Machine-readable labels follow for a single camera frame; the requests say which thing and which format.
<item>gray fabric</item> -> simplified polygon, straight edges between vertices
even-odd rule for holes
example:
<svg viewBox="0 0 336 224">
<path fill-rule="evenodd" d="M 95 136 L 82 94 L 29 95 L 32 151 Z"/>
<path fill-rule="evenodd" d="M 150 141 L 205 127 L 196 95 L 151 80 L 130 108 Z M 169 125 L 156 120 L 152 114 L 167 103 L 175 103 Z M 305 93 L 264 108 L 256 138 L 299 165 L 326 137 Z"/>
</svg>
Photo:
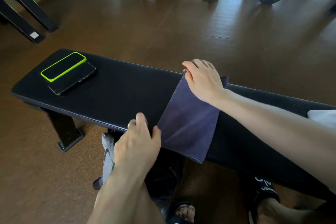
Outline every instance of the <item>gray fabric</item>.
<svg viewBox="0 0 336 224">
<path fill-rule="evenodd" d="M 114 168 L 114 138 L 110 133 L 101 134 L 101 142 L 105 150 L 103 164 L 103 183 L 106 182 L 109 174 Z"/>
<path fill-rule="evenodd" d="M 228 80 L 227 76 L 221 76 L 224 88 L 228 86 Z M 162 132 L 162 147 L 202 163 L 218 115 L 217 108 L 199 100 L 191 92 L 183 76 L 158 123 Z"/>
</svg>

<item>hand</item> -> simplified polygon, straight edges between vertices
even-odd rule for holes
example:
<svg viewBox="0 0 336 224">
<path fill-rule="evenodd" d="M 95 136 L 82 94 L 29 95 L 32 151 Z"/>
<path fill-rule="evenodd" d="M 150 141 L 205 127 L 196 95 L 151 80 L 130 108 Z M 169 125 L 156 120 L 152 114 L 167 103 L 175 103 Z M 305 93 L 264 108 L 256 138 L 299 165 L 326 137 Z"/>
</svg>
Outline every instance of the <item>hand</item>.
<svg viewBox="0 0 336 224">
<path fill-rule="evenodd" d="M 134 175 L 145 179 L 159 154 L 161 131 L 155 126 L 151 137 L 143 113 L 138 113 L 127 128 L 126 133 L 115 143 L 115 167 L 121 166 L 125 171 L 135 172 Z"/>
<path fill-rule="evenodd" d="M 211 104 L 224 90 L 215 67 L 205 60 L 194 59 L 182 63 L 187 69 L 185 78 L 189 88 L 200 100 Z"/>
</svg>

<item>person's left hand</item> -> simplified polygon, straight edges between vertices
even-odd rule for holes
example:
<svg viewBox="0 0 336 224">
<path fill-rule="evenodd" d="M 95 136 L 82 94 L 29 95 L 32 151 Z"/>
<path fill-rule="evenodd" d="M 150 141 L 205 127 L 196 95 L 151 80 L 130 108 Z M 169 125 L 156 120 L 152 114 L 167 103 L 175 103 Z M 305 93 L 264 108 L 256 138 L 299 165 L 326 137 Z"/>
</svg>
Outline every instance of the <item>person's left hand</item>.
<svg viewBox="0 0 336 224">
<path fill-rule="evenodd" d="M 161 130 L 155 126 L 151 137 L 143 113 L 138 113 L 127 127 L 126 133 L 115 143 L 115 168 L 139 171 L 145 178 L 159 154 Z"/>
</svg>

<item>black bench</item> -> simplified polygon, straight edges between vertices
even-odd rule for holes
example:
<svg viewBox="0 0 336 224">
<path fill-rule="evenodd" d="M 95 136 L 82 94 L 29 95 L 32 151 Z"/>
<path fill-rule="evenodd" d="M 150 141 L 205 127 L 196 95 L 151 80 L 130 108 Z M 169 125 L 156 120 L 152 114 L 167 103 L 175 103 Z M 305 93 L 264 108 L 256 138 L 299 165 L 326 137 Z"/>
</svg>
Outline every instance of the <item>black bench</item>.
<svg viewBox="0 0 336 224">
<path fill-rule="evenodd" d="M 136 113 L 143 112 L 152 128 L 159 121 L 182 77 L 181 73 L 81 52 L 97 68 L 97 74 L 64 96 L 57 96 L 48 88 L 40 72 L 72 52 L 61 49 L 53 53 L 12 89 L 19 99 L 47 112 L 63 150 L 68 150 L 82 137 L 71 117 L 124 132 Z M 326 104 L 237 85 L 230 84 L 228 88 L 247 98 L 305 117 L 309 110 L 336 109 Z M 327 186 L 223 112 L 220 112 L 206 159 L 321 199 L 329 200 L 333 196 Z"/>
</svg>

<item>brown floor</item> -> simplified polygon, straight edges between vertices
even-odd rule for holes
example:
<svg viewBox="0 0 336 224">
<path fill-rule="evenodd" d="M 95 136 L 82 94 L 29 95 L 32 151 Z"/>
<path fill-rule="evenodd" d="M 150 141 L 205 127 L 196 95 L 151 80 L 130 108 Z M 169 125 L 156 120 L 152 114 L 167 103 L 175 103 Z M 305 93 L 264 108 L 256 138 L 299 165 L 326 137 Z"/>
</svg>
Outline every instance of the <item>brown floor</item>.
<svg viewBox="0 0 336 224">
<path fill-rule="evenodd" d="M 62 154 L 46 116 L 10 94 L 52 52 L 70 48 L 173 71 L 202 58 L 231 83 L 336 105 L 336 19 L 324 16 L 333 2 L 47 0 L 41 6 L 61 29 L 39 45 L 0 26 L 0 223 L 84 223 L 94 204 L 105 129 L 85 124 L 85 139 Z M 317 204 L 276 190 L 289 207 Z M 187 162 L 178 193 L 193 199 L 199 223 L 247 222 L 235 171 Z"/>
</svg>

